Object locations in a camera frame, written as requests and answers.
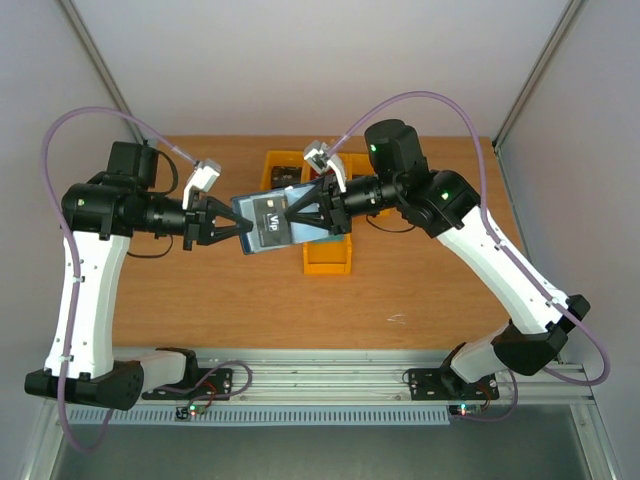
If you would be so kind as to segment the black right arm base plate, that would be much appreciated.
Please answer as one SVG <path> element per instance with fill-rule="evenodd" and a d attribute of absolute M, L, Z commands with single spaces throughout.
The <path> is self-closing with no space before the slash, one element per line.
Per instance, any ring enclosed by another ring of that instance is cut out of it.
<path fill-rule="evenodd" d="M 441 368 L 412 368 L 403 374 L 414 401 L 480 401 L 498 400 L 500 393 L 494 375 L 466 383 L 455 373 Z"/>

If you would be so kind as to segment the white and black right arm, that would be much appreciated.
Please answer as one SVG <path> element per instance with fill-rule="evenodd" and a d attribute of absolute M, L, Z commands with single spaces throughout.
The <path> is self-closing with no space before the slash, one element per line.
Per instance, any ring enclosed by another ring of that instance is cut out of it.
<path fill-rule="evenodd" d="M 463 399 L 479 380 L 505 369 L 525 376 L 543 370 L 589 312 L 589 302 L 546 281 L 482 211 L 480 195 L 460 174 L 430 169 L 413 127 L 383 120 L 366 129 L 365 141 L 373 172 L 354 180 L 344 176 L 341 159 L 325 143 L 315 141 L 304 150 L 304 160 L 320 177 L 287 208 L 287 221 L 343 234 L 354 217 L 394 208 L 483 281 L 509 320 L 450 352 L 432 376 L 433 388 L 446 398 Z"/>

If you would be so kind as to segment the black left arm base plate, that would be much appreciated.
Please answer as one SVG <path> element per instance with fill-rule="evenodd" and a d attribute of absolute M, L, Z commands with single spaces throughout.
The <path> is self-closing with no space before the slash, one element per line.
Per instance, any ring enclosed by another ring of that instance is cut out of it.
<path fill-rule="evenodd" d="M 142 393 L 141 398 L 147 401 L 187 401 L 198 396 L 210 397 L 212 394 L 227 394 L 231 392 L 231 388 L 233 387 L 233 370 L 228 367 L 216 370 L 213 374 L 208 375 L 198 387 L 195 387 L 195 384 L 200 381 L 207 372 L 208 370 L 206 368 L 199 368 L 191 379 L 178 384 L 148 390 Z"/>

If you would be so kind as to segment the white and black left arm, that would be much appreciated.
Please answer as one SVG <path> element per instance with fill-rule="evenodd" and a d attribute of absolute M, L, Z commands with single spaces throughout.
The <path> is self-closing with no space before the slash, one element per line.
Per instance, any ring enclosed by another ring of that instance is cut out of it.
<path fill-rule="evenodd" d="M 25 377 L 26 393 L 64 403 L 129 410 L 141 395 L 160 391 L 194 401 L 230 396 L 214 387 L 189 349 L 158 348 L 134 360 L 113 354 L 112 326 L 121 269 L 133 235 L 182 238 L 183 247 L 208 246 L 251 230 L 209 189 L 220 175 L 211 161 L 196 164 L 182 199 L 157 192 L 164 152 L 145 144 L 116 142 L 105 170 L 69 188 L 61 210 L 65 273 L 59 320 L 42 369 Z"/>

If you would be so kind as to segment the blue card holder wallet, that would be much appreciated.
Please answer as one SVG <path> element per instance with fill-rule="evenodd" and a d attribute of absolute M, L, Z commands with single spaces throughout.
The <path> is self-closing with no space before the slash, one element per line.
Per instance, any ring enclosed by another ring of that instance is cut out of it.
<path fill-rule="evenodd" d="M 312 190 L 312 183 L 263 191 L 231 199 L 232 210 L 250 220 L 253 228 L 239 236 L 245 255 L 272 251 L 295 244 L 320 241 L 330 233 L 322 228 L 291 223 L 286 209 Z"/>

